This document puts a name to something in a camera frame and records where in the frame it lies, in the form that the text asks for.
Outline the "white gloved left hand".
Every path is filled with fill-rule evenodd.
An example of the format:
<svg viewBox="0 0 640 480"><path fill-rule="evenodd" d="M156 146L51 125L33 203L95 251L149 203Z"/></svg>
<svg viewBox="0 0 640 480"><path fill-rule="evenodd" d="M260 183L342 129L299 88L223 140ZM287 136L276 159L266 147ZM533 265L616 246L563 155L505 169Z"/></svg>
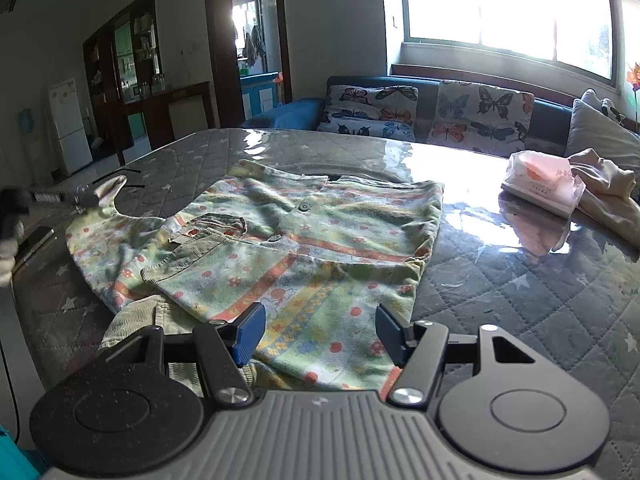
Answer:
<svg viewBox="0 0 640 480"><path fill-rule="evenodd" d="M24 226L17 221L13 227L12 235L0 242L0 287L8 287L12 280L15 259L18 246L24 236Z"/></svg>

